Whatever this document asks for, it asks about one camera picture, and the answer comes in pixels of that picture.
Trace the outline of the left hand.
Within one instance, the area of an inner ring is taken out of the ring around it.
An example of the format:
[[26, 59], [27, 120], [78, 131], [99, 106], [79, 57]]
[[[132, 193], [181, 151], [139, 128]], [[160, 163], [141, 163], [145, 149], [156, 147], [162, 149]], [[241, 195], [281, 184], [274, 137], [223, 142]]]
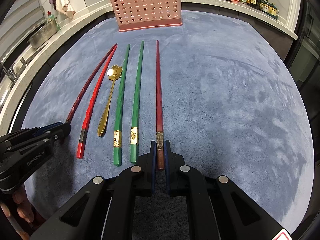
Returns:
[[27, 198], [25, 188], [21, 186], [12, 194], [13, 201], [17, 204], [16, 208], [9, 208], [5, 203], [1, 202], [1, 209], [7, 219], [12, 218], [12, 213], [17, 213], [29, 225], [34, 221], [34, 213], [31, 209], [31, 203]]

